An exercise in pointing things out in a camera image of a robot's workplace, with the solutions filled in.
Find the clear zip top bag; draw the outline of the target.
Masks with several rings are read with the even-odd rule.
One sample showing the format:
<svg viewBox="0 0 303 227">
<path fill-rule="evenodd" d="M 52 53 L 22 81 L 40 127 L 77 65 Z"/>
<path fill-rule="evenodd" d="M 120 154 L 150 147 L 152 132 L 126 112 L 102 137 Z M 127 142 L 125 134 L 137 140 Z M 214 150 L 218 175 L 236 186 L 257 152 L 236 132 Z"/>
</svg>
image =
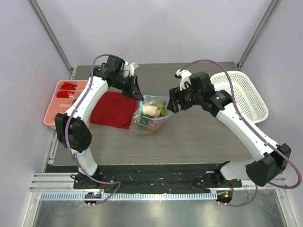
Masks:
<svg viewBox="0 0 303 227">
<path fill-rule="evenodd" d="M 167 109 L 168 96 L 144 95 L 138 109 L 133 113 L 130 135 L 149 135 L 157 131 L 173 114 Z"/>
</svg>

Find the white toy radish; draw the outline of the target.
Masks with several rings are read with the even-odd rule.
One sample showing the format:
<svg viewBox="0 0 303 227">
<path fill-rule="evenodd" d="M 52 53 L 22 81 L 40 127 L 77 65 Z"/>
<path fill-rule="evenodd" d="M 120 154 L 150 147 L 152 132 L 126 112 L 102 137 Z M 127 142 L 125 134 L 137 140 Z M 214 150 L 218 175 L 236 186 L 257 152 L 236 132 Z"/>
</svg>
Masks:
<svg viewBox="0 0 303 227">
<path fill-rule="evenodd" d="M 157 115 L 156 109 L 157 109 L 157 106 L 143 105 L 143 107 L 142 107 L 142 115 L 156 116 Z"/>
</svg>

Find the red toy grapes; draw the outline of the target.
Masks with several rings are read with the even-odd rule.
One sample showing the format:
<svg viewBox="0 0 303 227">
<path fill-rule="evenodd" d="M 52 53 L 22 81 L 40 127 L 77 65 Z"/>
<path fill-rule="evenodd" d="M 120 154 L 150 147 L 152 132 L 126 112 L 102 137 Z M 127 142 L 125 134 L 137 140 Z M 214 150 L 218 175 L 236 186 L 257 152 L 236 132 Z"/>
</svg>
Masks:
<svg viewBox="0 0 303 227">
<path fill-rule="evenodd" d="M 166 117 L 164 116 L 160 116 L 157 118 L 151 118 L 148 123 L 147 126 L 149 129 L 152 130 L 157 130 L 159 127 L 161 127 L 161 125 L 165 122 Z"/>
</svg>

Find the toy pineapple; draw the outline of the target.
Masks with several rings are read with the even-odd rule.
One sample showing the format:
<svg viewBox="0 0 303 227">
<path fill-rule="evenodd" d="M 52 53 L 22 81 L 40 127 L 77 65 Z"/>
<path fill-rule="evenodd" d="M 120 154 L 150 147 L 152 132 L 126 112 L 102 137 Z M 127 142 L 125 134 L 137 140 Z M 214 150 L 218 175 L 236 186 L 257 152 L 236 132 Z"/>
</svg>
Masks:
<svg viewBox="0 0 303 227">
<path fill-rule="evenodd" d="M 158 128 L 159 125 L 156 121 L 140 122 L 138 125 L 139 132 L 143 134 L 151 134 Z"/>
</svg>

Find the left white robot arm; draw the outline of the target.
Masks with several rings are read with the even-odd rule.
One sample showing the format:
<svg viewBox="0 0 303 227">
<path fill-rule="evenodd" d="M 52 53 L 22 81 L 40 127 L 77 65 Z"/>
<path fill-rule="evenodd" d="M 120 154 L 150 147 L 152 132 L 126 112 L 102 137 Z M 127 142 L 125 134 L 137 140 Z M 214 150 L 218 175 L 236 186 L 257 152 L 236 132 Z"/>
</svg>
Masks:
<svg viewBox="0 0 303 227">
<path fill-rule="evenodd" d="M 136 62 L 127 63 L 120 57 L 107 54 L 107 61 L 100 66 L 91 65 L 88 82 L 74 104 L 65 112 L 55 116 L 57 139 L 64 145 L 76 162 L 80 176 L 91 189 L 100 185 L 101 177 L 97 163 L 90 150 L 92 134 L 88 128 L 91 113 L 99 99 L 110 87 L 121 90 L 126 98 L 142 101 L 135 69 Z"/>
</svg>

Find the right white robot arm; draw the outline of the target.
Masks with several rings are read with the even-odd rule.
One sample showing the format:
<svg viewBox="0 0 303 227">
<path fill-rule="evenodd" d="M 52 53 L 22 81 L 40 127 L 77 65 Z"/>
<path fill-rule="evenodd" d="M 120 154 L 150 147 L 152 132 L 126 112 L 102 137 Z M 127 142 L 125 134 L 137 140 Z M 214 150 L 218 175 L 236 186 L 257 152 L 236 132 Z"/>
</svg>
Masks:
<svg viewBox="0 0 303 227">
<path fill-rule="evenodd" d="M 175 77 L 180 85 L 169 90 L 167 109 L 177 113 L 194 105 L 201 106 L 206 112 L 225 124 L 245 145 L 252 160 L 228 162 L 214 174 L 214 182 L 220 187 L 234 179 L 250 179 L 258 186 L 265 186 L 284 171 L 287 161 L 279 155 L 290 156 L 287 144 L 278 145 L 271 138 L 236 110 L 232 96 L 224 89 L 218 90 L 205 72 L 190 73 L 178 70 Z"/>
</svg>

